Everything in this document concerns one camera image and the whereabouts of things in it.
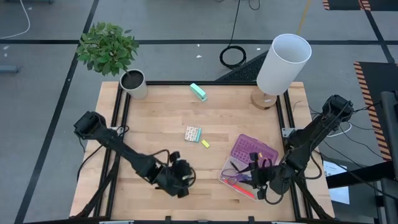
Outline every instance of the potted plant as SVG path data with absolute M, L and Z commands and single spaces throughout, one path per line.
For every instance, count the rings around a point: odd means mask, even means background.
M 80 46 L 76 49 L 77 60 L 87 65 L 88 70 L 94 69 L 104 76 L 109 73 L 115 76 L 122 71 L 121 87 L 140 100 L 147 95 L 147 86 L 142 71 L 127 68 L 134 60 L 132 53 L 137 55 L 139 46 L 134 36 L 125 36 L 130 32 L 123 32 L 121 27 L 110 23 L 93 25 L 87 34 L 81 35 Z

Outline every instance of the table lamp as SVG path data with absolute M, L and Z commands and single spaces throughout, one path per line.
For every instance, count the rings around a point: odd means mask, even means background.
M 252 104 L 268 109 L 275 104 L 299 74 L 312 54 L 310 44 L 294 34 L 277 36 L 257 76 L 257 86 L 251 94 Z

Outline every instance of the white lampshade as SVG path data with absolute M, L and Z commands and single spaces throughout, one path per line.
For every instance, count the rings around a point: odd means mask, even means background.
M 310 44 L 294 34 L 277 36 L 262 64 L 257 85 L 268 95 L 283 94 L 312 54 Z

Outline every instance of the white paper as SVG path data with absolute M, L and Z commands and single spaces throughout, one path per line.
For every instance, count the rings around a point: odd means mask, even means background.
M 328 177 L 330 175 L 340 174 L 346 172 L 344 169 L 340 168 L 338 165 L 323 161 L 323 170 L 325 175 Z M 329 189 L 330 198 L 332 201 L 341 202 L 349 205 L 349 190 L 348 187 L 339 187 L 335 189 Z

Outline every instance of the soil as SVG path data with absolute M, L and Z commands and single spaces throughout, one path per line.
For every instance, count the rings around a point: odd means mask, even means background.
M 144 76 L 141 72 L 130 71 L 122 78 L 122 85 L 128 90 L 133 90 L 139 87 L 144 81 Z

